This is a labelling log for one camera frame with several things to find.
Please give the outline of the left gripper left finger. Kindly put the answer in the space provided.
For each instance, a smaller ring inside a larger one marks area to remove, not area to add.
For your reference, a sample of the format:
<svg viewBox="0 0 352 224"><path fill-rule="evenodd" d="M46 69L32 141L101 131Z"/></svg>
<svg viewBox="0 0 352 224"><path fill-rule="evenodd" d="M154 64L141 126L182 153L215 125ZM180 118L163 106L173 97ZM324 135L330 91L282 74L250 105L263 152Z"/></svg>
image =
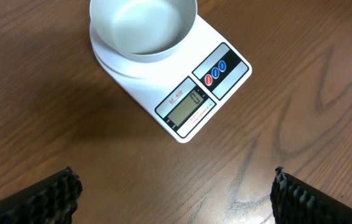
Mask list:
<svg viewBox="0 0 352 224"><path fill-rule="evenodd" d="M67 167L0 201L0 224L72 224L83 187Z"/></svg>

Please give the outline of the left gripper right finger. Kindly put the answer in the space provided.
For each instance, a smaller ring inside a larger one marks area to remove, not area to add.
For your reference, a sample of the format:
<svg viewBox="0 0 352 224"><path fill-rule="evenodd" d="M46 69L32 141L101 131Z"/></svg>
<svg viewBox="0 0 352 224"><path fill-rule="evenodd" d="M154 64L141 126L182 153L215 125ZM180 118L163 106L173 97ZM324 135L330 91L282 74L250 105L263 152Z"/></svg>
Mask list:
<svg viewBox="0 0 352 224"><path fill-rule="evenodd" d="M275 169L270 200L276 224L352 224L352 208Z"/></svg>

